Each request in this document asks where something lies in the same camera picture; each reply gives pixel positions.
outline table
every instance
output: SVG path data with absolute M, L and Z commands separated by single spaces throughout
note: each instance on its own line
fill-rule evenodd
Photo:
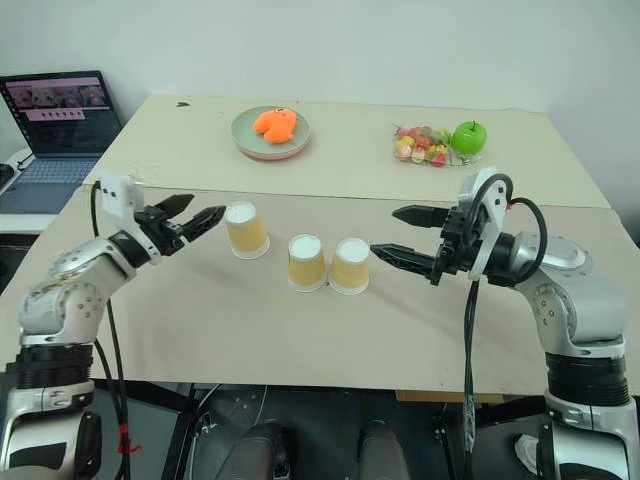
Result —
M 189 107 L 176 107 L 187 102 Z M 289 161 L 257 162 L 238 151 L 231 122 L 256 105 L 303 114 L 311 143 Z M 395 125 L 486 125 L 484 158 L 470 168 L 436 169 L 393 158 Z M 509 174 L 516 194 L 541 205 L 609 208 L 543 113 L 477 111 L 219 97 L 152 95 L 93 170 L 130 172 L 151 187 L 455 202 L 470 172 Z
M 176 107 L 179 101 L 190 106 Z M 291 106 L 307 117 L 313 138 L 300 156 L 256 162 L 236 150 L 229 135 L 235 114 L 265 104 Z M 469 119 L 489 129 L 479 164 L 436 169 L 393 160 L 394 124 L 455 126 Z M 146 189 L 147 203 L 191 191 L 191 212 L 249 199 L 268 226 L 272 248 L 261 259 L 240 261 L 222 227 L 161 265 L 141 269 L 140 278 L 113 298 L 127 378 L 461 391 L 465 276 L 446 276 L 436 288 L 372 259 L 371 286 L 360 296 L 328 288 L 299 294 L 286 286 L 285 245 L 306 231 L 322 238 L 327 261 L 350 235 L 434 252 L 437 231 L 410 227 L 389 213 L 416 201 L 450 206 L 462 179 L 489 164 L 511 175 L 516 195 L 543 206 L 550 231 L 588 249 L 598 269 L 627 294 L 627 363 L 637 364 L 640 305 L 633 286 L 640 255 L 546 115 L 154 95 L 92 175 L 137 174 L 153 187 Z M 101 225 L 104 234 L 112 233 L 106 219 Z M 507 231 L 533 228 L 526 210 L 509 213 Z M 84 186 L 0 297 L 0 361 L 18 350 L 20 295 L 58 253 L 90 237 Z M 541 393 L 544 354 L 524 298 L 483 285 L 476 325 L 476 391 Z M 107 331 L 103 322 L 100 337 Z M 631 391 L 640 392 L 640 372 L 628 373 Z M 103 375 L 98 365 L 94 375 Z
M 181 192 L 146 189 L 146 201 Z M 301 294 L 287 286 L 286 244 L 299 232 L 323 240 L 327 261 L 338 241 L 351 235 L 434 252 L 437 230 L 410 227 L 390 216 L 406 201 L 192 193 L 191 213 L 238 199 L 254 202 L 269 229 L 271 249 L 258 260 L 237 259 L 221 226 L 160 265 L 140 269 L 138 278 L 113 297 L 128 379 L 462 389 L 465 275 L 445 275 L 439 287 L 432 287 L 372 258 L 371 284 L 358 296 L 345 297 L 328 287 Z M 18 349 L 18 328 L 11 318 L 15 299 L 57 254 L 91 236 L 88 204 L 88 189 L 79 190 L 31 249 L 7 295 L 0 297 L 0 361 L 10 360 Z M 543 211 L 552 232 L 576 240 L 601 259 L 598 268 L 623 289 L 632 302 L 632 319 L 638 318 L 634 280 L 640 255 L 634 254 L 617 216 L 609 209 Z M 104 216 L 100 225 L 104 235 L 113 233 Z M 507 231 L 532 227 L 526 209 L 509 213 Z M 630 366 L 640 360 L 639 333 L 633 328 L 629 334 Z M 107 322 L 99 337 L 110 345 Z M 482 285 L 474 344 L 476 391 L 540 393 L 546 384 L 544 365 L 524 297 Z M 98 365 L 94 374 L 102 375 Z M 638 369 L 631 368 L 629 381 L 632 391 L 640 392 Z

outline orange plush toy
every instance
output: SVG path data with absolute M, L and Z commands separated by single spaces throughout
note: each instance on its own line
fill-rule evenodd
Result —
M 264 134 L 264 139 L 269 143 L 284 143 L 293 138 L 296 120 L 296 113 L 292 110 L 276 108 L 261 113 L 253 124 L 253 129 Z

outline paper cup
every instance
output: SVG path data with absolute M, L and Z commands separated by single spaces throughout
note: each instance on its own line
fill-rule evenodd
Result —
M 369 285 L 369 245 L 359 238 L 338 244 L 329 272 L 329 285 L 343 295 L 356 295 Z
M 224 214 L 231 251 L 236 257 L 253 259 L 264 255 L 271 244 L 269 235 L 251 202 L 234 202 Z
M 293 237 L 289 241 L 289 286 L 298 292 L 313 292 L 325 281 L 320 239 L 306 233 Z

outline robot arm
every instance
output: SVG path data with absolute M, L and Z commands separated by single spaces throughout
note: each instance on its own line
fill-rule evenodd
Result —
M 502 232 L 510 190 L 510 179 L 489 168 L 466 181 L 456 207 L 393 212 L 414 226 L 442 228 L 443 242 L 433 257 L 394 244 L 371 250 L 433 285 L 443 273 L 462 270 L 472 280 L 484 274 L 491 284 L 521 292 L 532 308 L 548 367 L 551 421 L 540 434 L 539 476 L 639 479 L 637 414 L 624 377 L 626 302 L 593 270 L 589 254 L 561 237 L 548 239 L 539 267 L 529 272 L 541 239 Z
M 141 193 L 128 179 L 105 177 L 101 187 L 103 206 L 122 229 L 62 255 L 23 299 L 21 350 L 7 368 L 16 385 L 7 401 L 0 470 L 41 466 L 52 478 L 88 478 L 98 471 L 100 419 L 84 408 L 94 388 L 91 343 L 106 303 L 136 268 L 172 255 L 184 246 L 182 238 L 195 240 L 225 211 L 210 207 L 179 225 L 170 219 L 193 195 L 142 207 Z

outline green apple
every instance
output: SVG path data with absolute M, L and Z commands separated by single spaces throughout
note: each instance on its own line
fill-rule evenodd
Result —
M 451 146 L 462 155 L 475 155 L 487 143 L 487 129 L 477 123 L 464 122 L 453 132 Z

